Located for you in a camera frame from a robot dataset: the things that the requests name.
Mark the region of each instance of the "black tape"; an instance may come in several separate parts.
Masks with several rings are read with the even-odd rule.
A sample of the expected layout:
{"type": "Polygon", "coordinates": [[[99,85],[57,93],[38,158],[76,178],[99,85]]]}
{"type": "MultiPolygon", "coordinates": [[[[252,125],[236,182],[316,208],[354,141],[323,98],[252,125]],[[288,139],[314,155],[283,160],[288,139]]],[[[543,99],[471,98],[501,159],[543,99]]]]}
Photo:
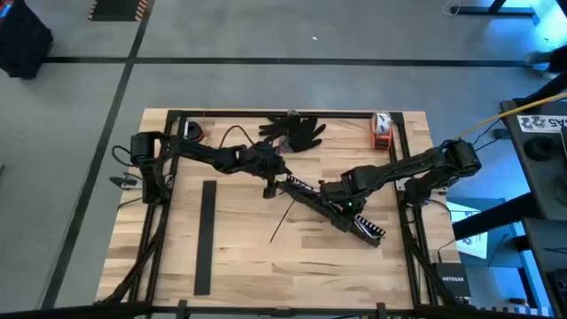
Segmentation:
{"type": "Polygon", "coordinates": [[[204,181],[201,221],[198,226],[197,266],[195,268],[195,289],[193,292],[195,296],[211,294],[215,201],[216,181],[204,181]]]}

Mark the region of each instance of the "wooden table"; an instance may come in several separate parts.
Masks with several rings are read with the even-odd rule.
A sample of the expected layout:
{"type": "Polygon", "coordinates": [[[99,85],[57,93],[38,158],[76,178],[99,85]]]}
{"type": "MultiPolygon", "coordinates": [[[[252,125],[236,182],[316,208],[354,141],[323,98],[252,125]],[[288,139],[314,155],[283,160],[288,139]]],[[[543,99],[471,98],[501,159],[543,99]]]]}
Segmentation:
{"type": "MultiPolygon", "coordinates": [[[[145,110],[140,130],[162,130],[167,111],[145,110]]],[[[404,118],[411,154],[432,147],[425,113],[405,112],[404,118]]],[[[258,140],[258,126],[268,123],[263,118],[193,120],[206,132],[201,143],[214,147],[218,147],[222,135],[233,124],[240,124],[252,140],[258,140]]],[[[369,120],[320,119],[319,122],[327,124],[319,147],[283,155],[293,174],[305,182],[317,185],[321,179],[337,180],[341,173],[355,166],[390,162],[387,152],[370,149],[369,120]]],[[[397,132],[394,137],[400,150],[397,132]]],[[[230,132],[224,143],[234,144],[248,144],[238,130],[230,132]]],[[[364,216],[386,231],[378,248],[330,226],[300,203],[291,208],[270,244],[269,239],[291,198],[284,194],[264,199],[264,187],[265,181],[258,177],[245,173],[223,175],[208,165],[180,159],[154,304],[176,306],[178,300],[185,299],[191,306],[203,307],[372,309],[377,302],[384,302],[389,309],[413,308],[393,183],[373,193],[364,208],[364,216]],[[218,181],[213,277],[211,295],[194,296],[204,180],[218,181]]],[[[139,191],[125,191],[122,202],[140,196],[139,191]]],[[[444,196],[434,195],[434,198],[445,201],[444,196]]],[[[140,201],[118,212],[98,299],[110,294],[134,264],[144,215],[145,205],[140,201]]],[[[454,239],[449,214],[442,206],[431,204],[423,208],[423,219],[430,256],[435,261],[437,249],[454,239]]],[[[459,262],[455,244],[441,252],[445,262],[459,262]]],[[[425,302],[423,271],[420,275],[425,302]]]]}

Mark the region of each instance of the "black metal frame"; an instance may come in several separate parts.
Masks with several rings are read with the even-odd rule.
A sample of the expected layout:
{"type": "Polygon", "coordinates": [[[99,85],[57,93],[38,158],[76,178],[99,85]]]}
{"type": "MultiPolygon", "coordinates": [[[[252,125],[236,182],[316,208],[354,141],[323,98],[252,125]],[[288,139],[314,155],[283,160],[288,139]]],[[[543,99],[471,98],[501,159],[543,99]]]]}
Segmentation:
{"type": "Polygon", "coordinates": [[[502,8],[506,0],[494,0],[489,7],[481,6],[452,6],[451,13],[464,15],[488,15],[504,17],[535,17],[533,8],[502,8]]]}
{"type": "MultiPolygon", "coordinates": [[[[319,118],[347,118],[347,119],[370,119],[373,112],[302,112],[304,116],[316,116],[319,118]]],[[[164,133],[170,133],[174,123],[178,122],[177,135],[183,134],[183,123],[189,117],[267,117],[268,115],[280,116],[286,112],[271,111],[169,111],[167,113],[166,126],[164,133]]],[[[397,124],[400,132],[400,145],[403,157],[409,157],[408,137],[402,113],[391,113],[393,121],[397,124]]],[[[160,154],[165,151],[164,146],[160,149],[160,154]]],[[[392,143],[390,149],[390,159],[392,162],[397,160],[395,143],[392,143]]],[[[170,175],[170,184],[168,191],[173,192],[175,185],[175,175],[177,173],[177,165],[179,157],[174,156],[167,175],[170,175]]],[[[516,315],[504,314],[492,311],[480,311],[471,307],[461,306],[454,298],[453,294],[443,285],[443,282],[435,272],[431,265],[427,240],[423,228],[423,219],[421,207],[412,207],[415,217],[416,237],[412,234],[408,225],[407,209],[403,199],[404,191],[396,191],[396,199],[398,201],[398,212],[400,216],[400,228],[404,245],[404,254],[408,265],[408,280],[410,294],[414,309],[407,310],[387,310],[388,315],[398,316],[419,316],[430,318],[538,318],[532,315],[516,315]],[[417,259],[420,266],[424,270],[426,278],[427,292],[430,305],[424,305],[421,302],[420,292],[418,291],[418,278],[416,277],[416,265],[414,258],[417,259]],[[438,306],[438,295],[443,301],[444,306],[438,306]]],[[[339,308],[291,308],[291,307],[191,307],[188,306],[187,300],[180,300],[177,307],[155,307],[152,305],[155,295],[156,285],[159,274],[159,263],[161,253],[165,242],[165,231],[167,228],[167,219],[169,216],[170,203],[167,202],[161,206],[161,215],[159,217],[159,226],[156,234],[151,238],[151,228],[158,205],[150,204],[146,209],[146,216],[143,226],[143,232],[140,238],[140,246],[136,264],[141,262],[140,269],[149,259],[148,254],[153,252],[151,270],[149,274],[148,286],[144,301],[137,301],[138,290],[142,271],[136,273],[136,277],[128,282],[130,294],[128,302],[121,303],[121,300],[112,300],[110,302],[96,303],[92,306],[84,307],[66,307],[19,312],[13,314],[0,315],[0,319],[5,318],[127,318],[134,315],[147,315],[149,318],[152,314],[177,314],[177,318],[189,318],[191,314],[254,314],[254,315],[272,315],[272,316],[293,316],[293,315],[374,315],[378,318],[386,318],[386,309],[384,303],[377,303],[375,309],[339,309],[339,308]],[[163,231],[164,236],[157,236],[163,231]]]]}

